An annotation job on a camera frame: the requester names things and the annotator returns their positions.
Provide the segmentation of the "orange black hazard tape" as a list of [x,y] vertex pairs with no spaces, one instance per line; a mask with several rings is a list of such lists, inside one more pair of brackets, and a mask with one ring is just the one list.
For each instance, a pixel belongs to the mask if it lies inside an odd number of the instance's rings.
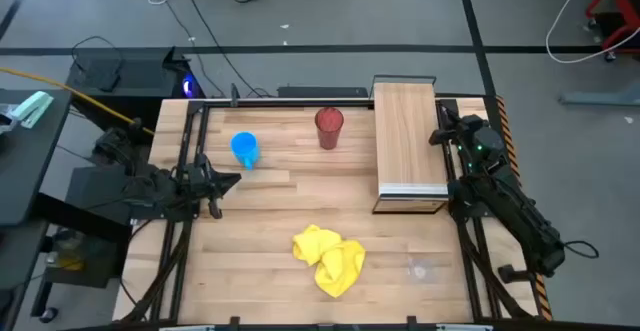
[[[520,170],[517,163],[516,149],[513,143],[511,130],[509,128],[509,119],[506,112],[504,99],[501,96],[496,96],[497,113],[500,118],[501,132],[506,144],[508,159],[512,171],[515,173],[517,184],[519,188],[522,188]],[[545,279],[538,273],[533,273],[531,276],[532,292],[535,298],[538,314],[546,321],[552,321],[553,315],[551,306],[548,301]]]

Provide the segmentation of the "red ribbed plastic tumbler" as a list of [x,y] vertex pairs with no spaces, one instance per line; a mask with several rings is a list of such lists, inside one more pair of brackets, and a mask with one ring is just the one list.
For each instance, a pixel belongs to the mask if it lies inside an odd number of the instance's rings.
[[325,150],[334,149],[344,124],[342,112],[334,107],[325,107],[316,113],[314,121],[320,147]]

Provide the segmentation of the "wooden shelf black frame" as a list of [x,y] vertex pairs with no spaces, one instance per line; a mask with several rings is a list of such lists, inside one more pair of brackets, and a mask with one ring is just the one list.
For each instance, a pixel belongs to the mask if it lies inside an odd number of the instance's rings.
[[434,214],[448,202],[433,76],[377,75],[373,99],[378,197],[375,214]]

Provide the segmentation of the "black computer tower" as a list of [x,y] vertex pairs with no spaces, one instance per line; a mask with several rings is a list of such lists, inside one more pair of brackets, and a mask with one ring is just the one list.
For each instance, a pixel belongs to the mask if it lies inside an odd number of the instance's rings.
[[166,99],[202,99],[190,60],[176,48],[89,52],[75,57],[66,84],[130,117],[155,124]]

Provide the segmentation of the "clear plastic cup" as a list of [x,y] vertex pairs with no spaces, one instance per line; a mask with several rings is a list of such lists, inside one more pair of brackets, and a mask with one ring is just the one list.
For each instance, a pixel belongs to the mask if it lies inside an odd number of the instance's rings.
[[407,273],[414,283],[428,284],[433,279],[431,262],[425,258],[409,257]]

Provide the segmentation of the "mint green stapler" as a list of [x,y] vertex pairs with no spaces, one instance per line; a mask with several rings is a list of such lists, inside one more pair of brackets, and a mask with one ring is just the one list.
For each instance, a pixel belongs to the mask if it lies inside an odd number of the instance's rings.
[[44,91],[37,91],[18,106],[14,107],[9,116],[18,121],[23,128],[31,129],[39,121],[52,104],[54,98]]

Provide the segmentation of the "black desk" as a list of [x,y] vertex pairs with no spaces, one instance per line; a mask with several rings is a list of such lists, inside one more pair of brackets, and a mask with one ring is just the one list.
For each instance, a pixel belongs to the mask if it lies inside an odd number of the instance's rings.
[[31,206],[40,191],[71,101],[65,90],[53,98],[35,125],[16,126],[0,135],[0,290],[25,282],[28,260],[36,256],[34,238],[22,237],[34,223]]

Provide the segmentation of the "yellowish clear bottle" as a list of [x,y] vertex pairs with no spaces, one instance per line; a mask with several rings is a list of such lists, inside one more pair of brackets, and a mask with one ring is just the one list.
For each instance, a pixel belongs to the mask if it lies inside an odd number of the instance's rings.
[[81,232],[60,227],[52,236],[52,248],[47,256],[51,267],[78,271],[84,267],[83,242]]

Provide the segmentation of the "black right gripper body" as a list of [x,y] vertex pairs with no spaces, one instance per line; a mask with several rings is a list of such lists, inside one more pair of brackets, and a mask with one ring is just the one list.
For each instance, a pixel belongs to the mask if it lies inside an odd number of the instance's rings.
[[460,116],[459,123],[452,127],[454,131],[452,143],[456,146],[471,147],[473,145],[473,135],[477,129],[478,116],[476,114]]

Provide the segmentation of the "yellow microfibre cloth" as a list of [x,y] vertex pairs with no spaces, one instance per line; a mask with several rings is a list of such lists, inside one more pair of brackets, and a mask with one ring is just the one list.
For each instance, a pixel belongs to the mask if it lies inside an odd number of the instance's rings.
[[333,298],[342,296],[361,275],[366,250],[357,240],[311,224],[292,242],[293,256],[316,267],[316,285]]

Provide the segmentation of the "black desk stand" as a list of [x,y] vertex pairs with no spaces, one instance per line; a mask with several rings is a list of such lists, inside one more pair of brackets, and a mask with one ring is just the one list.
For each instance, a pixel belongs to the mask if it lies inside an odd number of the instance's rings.
[[[121,276],[131,233],[129,211],[124,205],[127,182],[122,166],[84,167],[73,171],[65,199],[38,194],[34,211],[41,220],[55,225],[56,231],[63,227],[85,235],[84,267],[70,271],[51,267],[46,261],[31,309],[33,317],[38,318],[50,307],[48,298],[56,284],[104,288]],[[46,236],[40,247],[46,256],[53,235]]]

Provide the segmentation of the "red cart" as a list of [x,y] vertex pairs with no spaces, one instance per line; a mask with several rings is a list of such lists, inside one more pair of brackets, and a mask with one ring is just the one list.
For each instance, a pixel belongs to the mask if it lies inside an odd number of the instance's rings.
[[585,11],[587,27],[599,32],[606,62],[618,54],[640,56],[640,4],[633,0],[592,0]]

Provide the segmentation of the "grey desk foot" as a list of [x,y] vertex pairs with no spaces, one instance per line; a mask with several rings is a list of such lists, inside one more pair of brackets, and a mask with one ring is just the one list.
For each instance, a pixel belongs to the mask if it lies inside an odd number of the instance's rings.
[[559,97],[564,105],[640,107],[640,80],[621,91],[568,92]]

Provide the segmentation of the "black power strip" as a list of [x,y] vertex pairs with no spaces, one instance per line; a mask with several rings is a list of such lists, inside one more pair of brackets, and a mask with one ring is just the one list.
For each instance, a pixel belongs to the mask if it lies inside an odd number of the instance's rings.
[[279,98],[368,98],[364,87],[282,86]]

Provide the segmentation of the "blue plastic mug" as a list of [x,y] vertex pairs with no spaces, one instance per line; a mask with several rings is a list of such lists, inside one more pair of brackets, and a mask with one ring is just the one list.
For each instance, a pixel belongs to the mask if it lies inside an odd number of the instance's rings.
[[236,160],[248,170],[252,170],[260,158],[258,139],[251,132],[236,133],[230,141],[230,147]]

